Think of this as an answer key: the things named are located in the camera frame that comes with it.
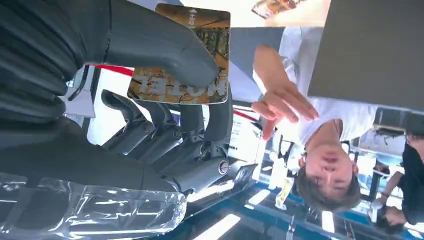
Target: white t-shirt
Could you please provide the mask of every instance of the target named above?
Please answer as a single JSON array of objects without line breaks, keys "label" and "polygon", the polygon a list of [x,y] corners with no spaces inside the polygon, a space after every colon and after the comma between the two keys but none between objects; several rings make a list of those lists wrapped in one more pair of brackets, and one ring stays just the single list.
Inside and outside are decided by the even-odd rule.
[{"label": "white t-shirt", "polygon": [[[372,127],[377,111],[376,105],[307,97],[322,34],[323,28],[287,27],[282,34],[279,48],[288,78],[297,85],[299,92],[319,113],[317,120],[307,121],[301,116],[298,123],[290,123],[287,119],[283,119],[277,125],[284,139],[300,146],[305,146],[318,128],[332,119],[341,119],[343,122],[341,141],[360,137]],[[265,93],[265,87],[255,71],[253,79],[262,93]]]}]

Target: gray panel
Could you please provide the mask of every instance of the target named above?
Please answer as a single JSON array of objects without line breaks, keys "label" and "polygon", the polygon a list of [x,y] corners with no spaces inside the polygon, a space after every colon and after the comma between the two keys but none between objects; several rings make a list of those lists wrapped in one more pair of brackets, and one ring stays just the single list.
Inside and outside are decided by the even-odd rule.
[{"label": "gray panel", "polygon": [[308,94],[424,111],[424,1],[332,1]]},{"label": "gray panel", "polygon": [[283,28],[231,28],[229,80],[234,100],[252,103],[259,99],[262,93],[252,77],[256,47],[267,44],[278,51],[282,35]]}]

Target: black shirt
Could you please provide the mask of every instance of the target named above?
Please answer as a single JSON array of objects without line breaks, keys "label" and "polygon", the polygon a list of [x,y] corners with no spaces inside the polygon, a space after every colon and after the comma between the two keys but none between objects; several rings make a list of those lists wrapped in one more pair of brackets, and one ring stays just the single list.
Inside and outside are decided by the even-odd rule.
[{"label": "black shirt", "polygon": [[403,214],[408,223],[415,225],[424,222],[424,163],[407,143],[402,158],[405,174],[397,186],[403,191]]}]

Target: man's ear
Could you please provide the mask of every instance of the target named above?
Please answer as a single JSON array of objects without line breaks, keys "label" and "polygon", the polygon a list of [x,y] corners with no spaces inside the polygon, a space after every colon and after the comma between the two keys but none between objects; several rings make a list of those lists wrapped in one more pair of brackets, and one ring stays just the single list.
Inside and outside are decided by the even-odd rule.
[{"label": "man's ear", "polygon": [[352,161],[352,172],[353,174],[355,174],[355,176],[358,175],[359,173],[359,168],[356,162]]},{"label": "man's ear", "polygon": [[299,167],[303,168],[306,164],[306,157],[305,156],[301,156],[299,158]]}]

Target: person in black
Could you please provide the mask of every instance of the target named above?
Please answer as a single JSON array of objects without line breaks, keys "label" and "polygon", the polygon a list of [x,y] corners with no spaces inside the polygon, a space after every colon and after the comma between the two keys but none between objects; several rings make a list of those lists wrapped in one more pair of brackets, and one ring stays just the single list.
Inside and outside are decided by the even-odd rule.
[{"label": "person in black", "polygon": [[396,186],[403,191],[402,210],[387,207],[385,217],[391,226],[424,222],[424,137],[409,135],[402,158],[405,174],[396,172],[378,199],[385,205]]}]

